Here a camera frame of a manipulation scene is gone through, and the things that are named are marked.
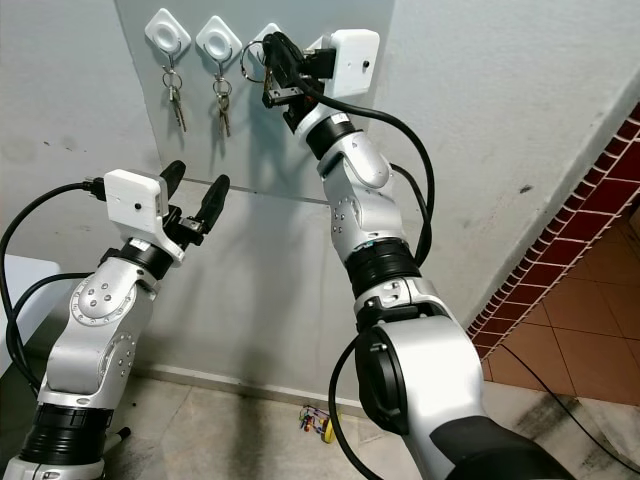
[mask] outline wall baseboard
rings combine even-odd
[[[210,390],[220,390],[236,395],[292,403],[300,406],[312,405],[323,410],[329,409],[326,395],[318,395],[317,393],[294,390],[276,385],[249,384],[237,378],[200,372],[198,370],[189,370],[158,363],[140,362],[135,364],[132,373],[140,377],[208,388]],[[360,405],[358,401],[336,398],[336,403],[339,405],[341,412],[346,415],[367,418],[362,409],[362,405]]]

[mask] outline white wall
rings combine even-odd
[[[424,272],[463,323],[627,113],[638,18],[631,0],[397,1],[376,106],[430,148],[438,190]],[[422,178],[404,139],[370,133]],[[0,156],[3,224],[61,183],[160,169],[111,2],[2,1]],[[204,190],[185,184],[176,203],[195,211]],[[400,202],[415,218],[410,196]],[[324,393],[354,334],[327,225],[323,205],[231,192],[214,232],[167,277],[139,357]],[[418,228],[408,224],[413,238]],[[73,193],[34,215],[10,251],[78,271],[118,245],[104,204]],[[354,398],[352,371],[345,387]]]

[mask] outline small toy on floor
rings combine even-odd
[[[335,432],[333,431],[333,425],[331,424],[331,418],[329,418],[329,413],[312,407],[311,405],[305,405],[302,407],[302,410],[300,410],[298,420],[300,421],[301,429],[305,432],[314,430],[318,435],[320,435],[323,442],[331,443],[336,439]]]

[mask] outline key ring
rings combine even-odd
[[[216,88],[216,85],[223,85],[223,84],[227,86],[226,89],[220,89],[220,87]],[[217,97],[229,96],[231,95],[232,90],[233,90],[233,87],[231,86],[229,81],[224,77],[220,77],[220,78],[216,77],[216,79],[213,81],[213,91]]]
[[[167,77],[171,77],[171,81],[170,83],[167,83]],[[174,85],[173,84],[173,78],[174,77],[178,77],[178,80],[180,80],[180,84],[179,85]],[[175,88],[176,90],[180,90],[182,88],[182,77],[180,76],[179,73],[174,72],[173,70],[169,70],[168,72],[165,72],[162,74],[162,83],[164,83],[164,86],[167,88]]]
[[[256,80],[255,78],[251,78],[249,76],[249,74],[247,73],[247,69],[244,67],[244,54],[247,52],[249,47],[251,47],[252,45],[257,45],[257,44],[262,44],[262,40],[252,40],[249,43],[247,43],[245,45],[245,47],[242,49],[242,53],[240,54],[240,72],[242,73],[242,76],[246,80],[249,80],[250,82],[253,82],[253,83],[264,83],[264,80]],[[260,59],[260,57],[258,57],[258,60],[260,61],[260,63],[262,65],[264,65],[264,58]]]

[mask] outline robotic arm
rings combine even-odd
[[[409,251],[390,164],[333,108],[340,106],[335,100],[368,90],[378,43],[367,30],[337,31],[312,52],[280,32],[263,39],[263,103],[288,106],[289,128],[319,160],[331,238],[356,298],[362,406],[378,426],[402,436],[425,478],[573,478],[540,446],[487,417],[478,355]],[[354,466],[379,478],[354,460],[332,413]]]
[[[71,295],[69,321],[56,341],[31,431],[6,480],[103,478],[105,432],[124,391],[140,333],[151,319],[159,282],[200,245],[222,212],[229,178],[211,186],[200,211],[182,218],[169,205],[185,172],[180,161],[160,176],[114,170],[90,180],[125,241]]]

